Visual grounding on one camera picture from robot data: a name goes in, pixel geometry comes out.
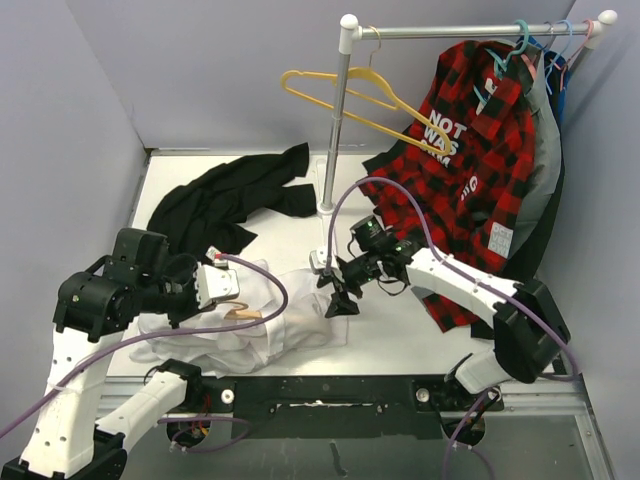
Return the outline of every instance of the clothing rack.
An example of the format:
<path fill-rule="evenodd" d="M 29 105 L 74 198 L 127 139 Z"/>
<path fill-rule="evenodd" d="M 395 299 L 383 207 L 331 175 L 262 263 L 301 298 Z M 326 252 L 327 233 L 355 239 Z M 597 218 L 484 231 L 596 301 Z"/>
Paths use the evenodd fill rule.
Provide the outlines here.
<path fill-rule="evenodd" d="M 593 21 L 593 29 L 589 40 L 582 51 L 573 61 L 570 69 L 572 72 L 582 64 L 587 56 L 600 44 L 607 29 L 617 20 L 618 14 L 613 10 L 605 10 L 598 15 L 598 20 Z M 326 176 L 322 200 L 318 204 L 318 211 L 322 214 L 333 212 L 333 184 L 336 175 L 336 162 L 338 160 L 338 144 L 344 113 L 344 99 L 347 88 L 347 73 L 349 61 L 355 42 L 360 40 L 402 40 L 410 38 L 465 38 L 465 37 L 513 37 L 521 36 L 525 32 L 520 25 L 478 25 L 461 27 L 399 27 L 399 28 L 367 28 L 358 24 L 355 15 L 347 14 L 340 20 L 340 43 L 338 51 L 338 75 L 336 80 L 336 92 L 333 101 L 333 123 L 331 124 L 331 136 L 329 138 L 329 151 L 327 153 Z M 589 26 L 586 23 L 573 25 L 569 29 L 565 24 L 545 23 L 542 25 L 528 25 L 529 34 L 535 36 L 567 36 L 587 35 Z"/>

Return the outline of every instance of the plastic hanger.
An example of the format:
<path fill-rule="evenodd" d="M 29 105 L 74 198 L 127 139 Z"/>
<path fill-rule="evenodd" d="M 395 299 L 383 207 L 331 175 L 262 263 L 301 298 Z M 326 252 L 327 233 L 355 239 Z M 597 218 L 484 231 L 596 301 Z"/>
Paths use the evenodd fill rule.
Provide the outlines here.
<path fill-rule="evenodd" d="M 569 20 L 560 20 L 556 23 L 564 23 L 567 27 L 569 27 L 569 41 L 567 42 L 567 45 L 564 47 L 564 49 L 562 49 L 561 52 L 556 53 L 556 56 L 553 57 L 553 60 L 551 61 L 551 64 L 546 67 L 545 71 L 545 80 L 547 81 L 547 92 L 549 94 L 551 94 L 551 87 L 549 86 L 549 76 L 551 75 L 551 72 L 553 71 L 553 67 L 556 66 L 556 68 L 562 68 L 562 67 L 558 67 L 557 62 L 558 59 L 560 57 L 562 57 L 562 55 L 564 54 L 564 52 L 567 51 L 567 49 L 569 48 L 569 45 L 571 45 L 571 39 L 573 38 L 573 25 Z"/>
<path fill-rule="evenodd" d="M 582 23 L 586 23 L 588 25 L 587 35 L 586 35 L 586 38 L 584 39 L 584 42 L 582 42 L 582 44 L 578 47 L 578 49 L 575 52 L 573 52 L 573 54 L 569 58 L 567 58 L 567 61 L 564 62 L 564 65 L 562 67 L 559 67 L 557 64 L 554 64 L 554 66 L 562 72 L 560 74 L 560 91 L 564 90 L 564 76 L 569 70 L 569 64 L 573 61 L 576 55 L 580 53 L 580 50 L 584 48 L 584 46 L 587 44 L 587 42 L 591 38 L 591 34 L 593 33 L 593 20 L 587 19 Z"/>
<path fill-rule="evenodd" d="M 422 115 L 420 112 L 418 112 L 417 110 L 415 110 L 414 108 L 412 108 L 410 105 L 408 105 L 407 103 L 405 103 L 403 100 L 401 100 L 400 98 L 398 98 L 398 96 L 394 93 L 393 89 L 391 88 L 391 85 L 389 85 L 389 82 L 387 82 L 379 73 L 377 73 L 376 71 L 374 71 L 371 68 L 371 60 L 373 58 L 373 54 L 376 53 L 378 50 L 380 50 L 380 47 L 382 45 L 382 42 L 380 40 L 380 37 L 378 36 L 378 41 L 379 41 L 379 45 L 378 48 L 376 50 L 374 50 L 373 52 L 371 52 L 371 55 L 369 56 L 369 66 L 368 67 L 353 67 L 349 69 L 349 72 L 347 74 L 347 78 L 348 79 L 359 79 L 359 80 L 366 80 L 370 83 L 373 83 L 375 86 L 377 86 L 382 93 L 389 98 L 393 103 L 389 104 L 389 103 L 384 103 L 376 98 L 370 97 L 369 95 L 365 95 L 363 93 L 357 92 L 355 90 L 352 89 L 347 89 L 347 93 L 354 95 L 356 97 L 362 98 L 363 100 L 367 100 L 368 102 L 374 103 L 376 105 L 379 105 L 381 107 L 387 108 L 389 110 L 404 110 L 405 112 L 407 112 L 409 115 L 411 115 L 413 118 L 415 118 L 416 120 L 418 120 L 420 123 L 426 125 L 427 127 L 431 128 L 433 131 L 435 131 L 440 138 L 442 139 L 442 142 L 444 143 L 444 149 L 439 149 L 436 147 L 432 147 L 431 145 L 427 145 L 426 143 L 422 143 L 419 140 L 416 140 L 414 138 L 408 137 L 407 135 L 403 135 L 402 133 L 396 132 L 395 130 L 391 130 L 388 127 L 385 127 L 383 125 L 380 125 L 378 123 L 372 122 L 371 120 L 368 120 L 366 118 L 360 117 L 359 115 L 355 115 L 351 112 L 344 112 L 344 116 L 351 118 L 352 120 L 355 120 L 357 122 L 362 123 L 363 125 L 367 125 L 368 127 L 374 128 L 380 132 L 386 133 L 387 135 L 391 135 L 392 137 L 395 137 L 399 140 L 402 140 L 404 142 L 410 143 L 411 145 L 415 145 L 418 148 L 421 148 L 422 150 L 426 150 L 428 152 L 431 152 L 435 155 L 449 155 L 449 153 L 451 153 L 451 140 L 449 139 L 449 136 L 446 134 L 446 132 L 444 130 L 442 130 L 440 127 L 438 127 L 437 125 L 434 125 L 433 123 L 431 123 L 424 115 Z M 329 110 L 333 110 L 333 105 L 327 103 L 327 102 L 323 102 L 322 100 L 318 100 L 315 97 L 312 97 L 311 95 L 308 95 L 306 93 L 303 93 L 299 90 L 295 90 L 293 88 L 291 88 L 290 86 L 287 85 L 287 81 L 291 78 L 291 77 L 309 77 L 309 78 L 318 78 L 318 79 L 324 79 L 324 80 L 331 80 L 331 83 L 333 83 L 334 85 L 336 85 L 337 83 L 337 74 L 335 73 L 324 73 L 324 72 L 301 72 L 299 70 L 289 70 L 288 72 L 284 72 L 282 74 L 282 77 L 280 78 L 280 85 L 282 86 L 282 88 L 284 88 L 287 92 L 292 93 L 293 95 L 296 95 L 300 98 L 303 98 L 311 103 L 314 103 L 316 105 L 319 105 L 321 107 L 327 108 Z"/>
<path fill-rule="evenodd" d="M 500 55 L 498 55 L 496 52 L 494 52 L 490 48 L 486 49 L 487 53 L 493 57 L 493 73 L 496 76 L 496 78 L 498 78 L 499 80 L 502 80 L 504 76 L 503 72 L 507 71 L 507 67 L 509 66 L 509 60 L 511 60 L 511 58 L 514 55 L 522 55 L 526 51 L 527 45 L 529 44 L 529 24 L 527 24 L 527 22 L 525 22 L 524 20 L 520 20 L 520 19 L 516 20 L 513 23 L 520 25 L 520 27 L 522 28 L 522 31 L 524 32 L 524 38 L 522 39 L 522 45 L 520 45 L 520 47 L 510 51 L 504 60 L 502 60 L 502 57 L 500 57 Z M 478 97 L 478 101 L 484 107 L 489 101 L 489 98 L 491 97 L 491 95 L 484 97 L 482 93 L 480 93 L 480 90 L 475 85 L 473 86 L 473 91 L 476 94 L 476 97 Z"/>

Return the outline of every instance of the screw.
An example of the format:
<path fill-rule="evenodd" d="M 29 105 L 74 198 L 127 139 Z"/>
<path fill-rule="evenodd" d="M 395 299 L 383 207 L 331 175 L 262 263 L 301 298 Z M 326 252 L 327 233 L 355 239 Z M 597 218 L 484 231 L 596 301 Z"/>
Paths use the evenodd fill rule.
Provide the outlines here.
<path fill-rule="evenodd" d="M 220 399 L 222 400 L 222 403 L 224 403 L 225 405 L 231 405 L 233 403 L 233 400 L 235 399 L 233 390 L 230 390 L 228 388 L 223 390 L 222 395 L 220 395 Z"/>
<path fill-rule="evenodd" d="M 420 403 L 427 403 L 429 401 L 429 390 L 426 388 L 419 388 L 416 392 L 416 398 Z"/>

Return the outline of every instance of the teal hanger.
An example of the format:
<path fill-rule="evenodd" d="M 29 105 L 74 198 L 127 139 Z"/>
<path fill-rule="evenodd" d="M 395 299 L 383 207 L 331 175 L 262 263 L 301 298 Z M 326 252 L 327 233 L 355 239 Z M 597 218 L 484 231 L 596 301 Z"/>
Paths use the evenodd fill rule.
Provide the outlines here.
<path fill-rule="evenodd" d="M 524 33 L 522 45 L 519 48 L 511 50 L 507 55 L 507 58 L 505 58 L 504 60 L 502 60 L 500 55 L 498 55 L 490 48 L 486 49 L 487 53 L 493 57 L 493 72 L 495 76 L 500 80 L 502 80 L 502 77 L 504 76 L 503 72 L 507 71 L 507 67 L 509 65 L 509 60 L 511 60 L 511 57 L 513 57 L 514 55 L 522 55 L 527 49 L 527 45 L 529 44 L 529 25 L 527 24 L 527 22 L 518 19 L 513 23 L 520 25 Z M 475 92 L 476 97 L 478 97 L 478 101 L 482 103 L 482 105 L 486 105 L 488 98 L 485 98 L 475 85 L 473 86 L 473 91 Z"/>
<path fill-rule="evenodd" d="M 519 48 L 511 50 L 509 52 L 509 54 L 507 55 L 507 58 L 505 58 L 504 60 L 502 60 L 500 58 L 500 56 L 495 53 L 494 51 L 487 49 L 487 52 L 489 52 L 489 54 L 493 57 L 494 59 L 494 71 L 496 72 L 496 76 L 500 79 L 502 79 L 503 74 L 501 72 L 498 71 L 498 67 L 500 67 L 500 69 L 503 72 L 507 71 L 507 67 L 509 66 L 509 60 L 511 60 L 511 57 L 513 57 L 514 55 L 522 55 L 526 50 L 527 50 L 527 45 L 529 45 L 529 25 L 527 24 L 527 22 L 525 22 L 524 20 L 516 20 L 515 22 L 518 25 L 520 25 L 520 27 L 522 28 L 522 31 L 524 33 L 523 38 L 522 38 L 522 45 L 520 45 Z"/>

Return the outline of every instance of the blue hanger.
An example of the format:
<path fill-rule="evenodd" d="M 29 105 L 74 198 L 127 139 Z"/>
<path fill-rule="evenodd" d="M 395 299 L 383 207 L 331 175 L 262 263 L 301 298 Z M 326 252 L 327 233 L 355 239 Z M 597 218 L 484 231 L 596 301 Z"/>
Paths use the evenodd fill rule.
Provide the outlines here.
<path fill-rule="evenodd" d="M 561 52 L 556 53 L 556 56 L 553 57 L 553 60 L 551 61 L 549 66 L 546 67 L 546 70 L 545 70 L 546 73 L 545 73 L 544 78 L 547 81 L 547 92 L 549 94 L 551 94 L 551 87 L 549 86 L 549 76 L 551 75 L 551 72 L 553 71 L 553 66 L 557 63 L 558 59 L 560 57 L 562 57 L 564 52 L 567 51 L 567 49 L 571 45 L 571 39 L 573 38 L 573 25 L 571 24 L 571 22 L 569 20 L 560 20 L 560 21 L 558 21 L 556 23 L 564 23 L 567 27 L 569 27 L 569 41 L 567 42 L 567 45 L 565 45 L 564 49 Z"/>
<path fill-rule="evenodd" d="M 525 22 L 524 20 L 518 19 L 513 23 L 520 25 L 520 27 L 524 32 L 524 39 L 523 39 L 522 45 L 519 48 L 510 51 L 509 54 L 507 55 L 507 58 L 505 58 L 504 60 L 502 60 L 500 55 L 498 55 L 496 52 L 494 52 L 490 48 L 486 49 L 487 53 L 489 53 L 489 55 L 493 57 L 493 72 L 495 76 L 500 80 L 502 80 L 502 77 L 503 77 L 502 72 L 507 71 L 507 66 L 509 65 L 509 60 L 511 60 L 511 57 L 513 57 L 514 55 L 522 55 L 527 49 L 527 45 L 529 44 L 529 25 L 527 24 L 527 22 Z M 473 86 L 473 91 L 475 92 L 476 97 L 478 97 L 478 101 L 483 105 L 486 105 L 488 98 L 485 98 L 475 85 Z"/>

